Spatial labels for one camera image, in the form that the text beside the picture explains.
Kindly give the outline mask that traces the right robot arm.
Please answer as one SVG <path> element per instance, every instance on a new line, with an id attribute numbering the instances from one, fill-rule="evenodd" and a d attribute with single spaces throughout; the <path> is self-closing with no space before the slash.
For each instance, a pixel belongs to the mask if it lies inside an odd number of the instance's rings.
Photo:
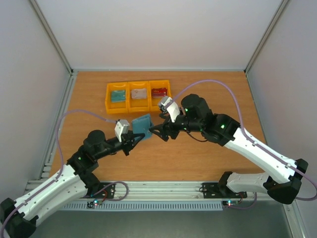
<path id="1" fill-rule="evenodd" d="M 240 192 L 267 194 L 282 204 L 291 204 L 299 193 L 308 163 L 286 158 L 242 129 L 241 124 L 226 114 L 215 114 L 204 98 L 190 94 L 181 106 L 168 96 L 159 108 L 162 124 L 149 130 L 162 140 L 176 139 L 182 131 L 199 132 L 208 141 L 237 152 L 263 170 L 261 174 L 224 172 L 214 193 L 221 198 Z"/>

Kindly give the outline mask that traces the teal card holder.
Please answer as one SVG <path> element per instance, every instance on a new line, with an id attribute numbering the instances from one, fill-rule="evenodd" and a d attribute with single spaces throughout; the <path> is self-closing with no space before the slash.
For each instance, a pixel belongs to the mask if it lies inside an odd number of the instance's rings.
<path id="1" fill-rule="evenodd" d="M 149 139 L 152 136 L 152 133 L 149 131 L 152 126 L 154 126 L 154 123 L 152 122 L 150 114 L 132 120 L 133 133 L 144 133 L 145 137 L 143 140 Z"/>

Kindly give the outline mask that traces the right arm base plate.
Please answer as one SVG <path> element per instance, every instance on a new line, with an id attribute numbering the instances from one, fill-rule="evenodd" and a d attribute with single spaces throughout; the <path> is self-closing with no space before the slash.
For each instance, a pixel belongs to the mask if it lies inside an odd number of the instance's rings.
<path id="1" fill-rule="evenodd" d="M 247 198 L 246 192 L 233 192 L 225 185 L 218 185 L 217 182 L 204 182 L 199 188 L 199 192 L 203 194 L 204 199 L 207 198 L 221 198 L 221 199 L 229 199 L 229 198 Z"/>

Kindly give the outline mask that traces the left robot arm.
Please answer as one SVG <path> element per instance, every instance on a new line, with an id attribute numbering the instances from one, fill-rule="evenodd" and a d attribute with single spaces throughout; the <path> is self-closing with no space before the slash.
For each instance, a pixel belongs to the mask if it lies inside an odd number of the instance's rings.
<path id="1" fill-rule="evenodd" d="M 125 155 L 144 138 L 143 133 L 127 131 L 121 138 L 106 139 L 101 130 L 93 130 L 66 164 L 52 177 L 29 193 L 0 204 L 0 236 L 7 233 L 11 238 L 28 238 L 36 227 L 51 214 L 78 198 L 94 198 L 113 186 L 103 185 L 93 174 L 98 159 L 123 151 Z"/>

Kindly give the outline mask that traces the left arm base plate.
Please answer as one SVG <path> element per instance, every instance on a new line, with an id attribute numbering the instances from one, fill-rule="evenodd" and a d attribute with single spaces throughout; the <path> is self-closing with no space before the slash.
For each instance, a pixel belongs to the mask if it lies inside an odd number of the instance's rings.
<path id="1" fill-rule="evenodd" d="M 110 182 L 100 182 L 97 185 L 93 185 L 92 188 L 88 189 L 87 194 L 84 198 L 114 198 L 114 191 L 115 191 L 115 183 Z"/>

